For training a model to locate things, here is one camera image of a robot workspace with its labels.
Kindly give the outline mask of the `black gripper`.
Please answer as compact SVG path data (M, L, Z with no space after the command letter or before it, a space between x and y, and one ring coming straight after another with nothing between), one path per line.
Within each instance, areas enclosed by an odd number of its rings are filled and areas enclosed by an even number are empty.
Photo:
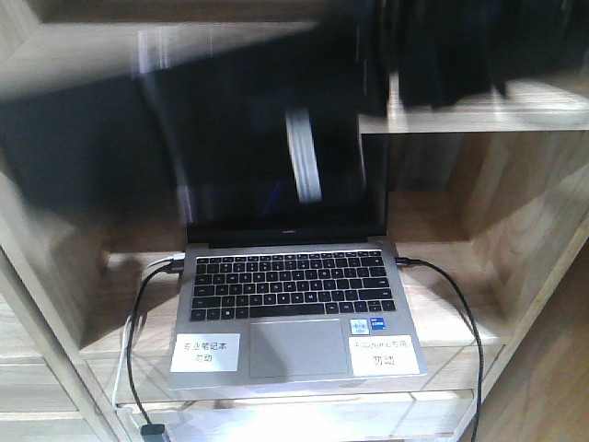
M585 1L361 1L365 114L383 115L389 78L406 108L440 109L507 82L581 67Z

